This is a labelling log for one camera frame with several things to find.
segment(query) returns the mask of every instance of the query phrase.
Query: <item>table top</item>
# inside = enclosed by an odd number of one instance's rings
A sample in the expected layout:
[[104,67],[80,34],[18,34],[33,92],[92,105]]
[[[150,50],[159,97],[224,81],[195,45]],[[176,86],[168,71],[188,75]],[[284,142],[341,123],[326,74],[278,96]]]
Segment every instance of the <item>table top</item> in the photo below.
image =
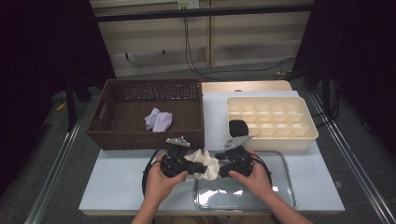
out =
[[[225,100],[230,96],[298,96],[286,81],[203,83],[205,149],[221,149],[227,139]],[[345,211],[332,178],[314,141],[306,150],[280,151],[289,166],[297,205],[306,213],[336,214]],[[86,215],[133,215],[143,201],[141,178],[152,150],[101,150],[79,210]],[[204,215],[194,206],[194,179],[175,186],[158,214]],[[217,211],[245,215],[249,212]]]

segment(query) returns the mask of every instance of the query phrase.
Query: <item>transparent lid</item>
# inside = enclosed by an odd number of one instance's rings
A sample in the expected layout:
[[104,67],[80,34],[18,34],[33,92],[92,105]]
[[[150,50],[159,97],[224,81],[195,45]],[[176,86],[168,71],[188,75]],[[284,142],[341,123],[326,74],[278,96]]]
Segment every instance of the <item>transparent lid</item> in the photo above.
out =
[[[214,157],[219,151],[210,151]],[[291,207],[295,206],[294,194],[290,183],[289,169],[283,155],[278,151],[256,152],[272,173],[273,190]],[[219,161],[220,166],[227,161]],[[230,177],[215,180],[197,179],[194,185],[194,203],[206,210],[249,210],[269,211],[268,206],[254,196],[248,189]]]

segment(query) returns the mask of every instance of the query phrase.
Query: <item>clear plastic tray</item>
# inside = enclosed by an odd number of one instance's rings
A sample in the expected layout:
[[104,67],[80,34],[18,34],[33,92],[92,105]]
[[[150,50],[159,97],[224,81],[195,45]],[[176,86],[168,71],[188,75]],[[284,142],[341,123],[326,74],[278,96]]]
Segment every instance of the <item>clear plastic tray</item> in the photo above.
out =
[[[211,151],[214,157],[219,151]],[[257,152],[271,171],[273,190],[291,207],[296,202],[291,187],[289,169],[283,155],[277,151]],[[209,181],[195,180],[194,203],[197,208],[211,211],[268,211],[268,206],[248,189],[230,177]]]
[[247,124],[252,150],[307,149],[318,138],[301,97],[230,97],[227,117]]

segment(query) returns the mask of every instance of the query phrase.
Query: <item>person's right hand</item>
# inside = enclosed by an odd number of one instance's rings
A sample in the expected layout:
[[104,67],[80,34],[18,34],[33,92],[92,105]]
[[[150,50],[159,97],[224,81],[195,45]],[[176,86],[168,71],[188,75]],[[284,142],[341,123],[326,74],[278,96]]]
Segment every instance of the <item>person's right hand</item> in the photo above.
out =
[[[252,150],[248,150],[248,152],[250,154],[254,154],[254,151]],[[256,161],[253,162],[253,171],[248,177],[241,175],[236,171],[230,171],[228,174],[230,177],[236,179],[245,187],[247,187],[251,193],[256,195],[256,197],[263,199],[263,197],[274,193],[264,167],[262,167],[262,165]]]

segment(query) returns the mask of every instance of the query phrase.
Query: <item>light wood surface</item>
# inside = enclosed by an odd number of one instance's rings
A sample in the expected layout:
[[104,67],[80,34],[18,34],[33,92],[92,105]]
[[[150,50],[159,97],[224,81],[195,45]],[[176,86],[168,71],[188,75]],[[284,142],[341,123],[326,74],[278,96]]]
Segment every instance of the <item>light wood surface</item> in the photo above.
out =
[[203,82],[202,91],[292,91],[288,81]]

